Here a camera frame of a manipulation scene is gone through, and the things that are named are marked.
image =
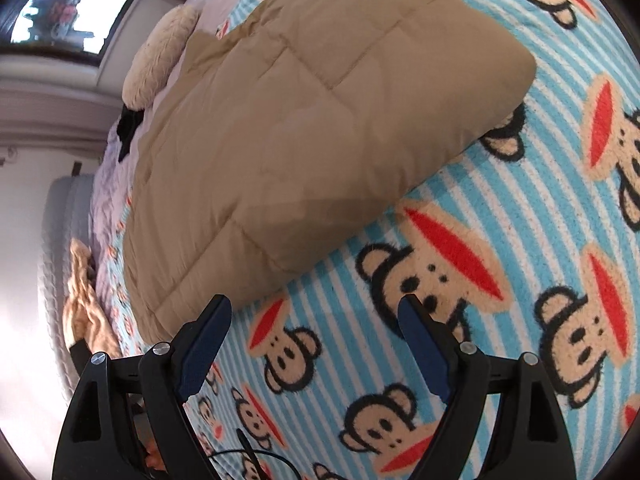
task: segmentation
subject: monkey print blanket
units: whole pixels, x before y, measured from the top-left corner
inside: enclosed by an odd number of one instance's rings
[[[240,0],[223,36],[261,0]],[[538,72],[513,114],[285,290],[237,313],[186,410],[208,453],[240,428],[273,480],[407,478],[443,405],[402,340],[417,294],[485,353],[540,355],[580,480],[611,455],[640,405],[640,68],[598,0],[465,0],[507,27]],[[146,349],[112,249],[113,326]],[[479,474],[488,399],[463,479]],[[224,454],[225,479],[257,480]]]

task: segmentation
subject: fuzzy cushion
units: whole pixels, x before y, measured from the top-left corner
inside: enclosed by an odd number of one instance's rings
[[[122,100],[130,110],[143,110],[166,85],[180,59],[200,11],[188,5],[166,13],[136,52],[122,86]]]

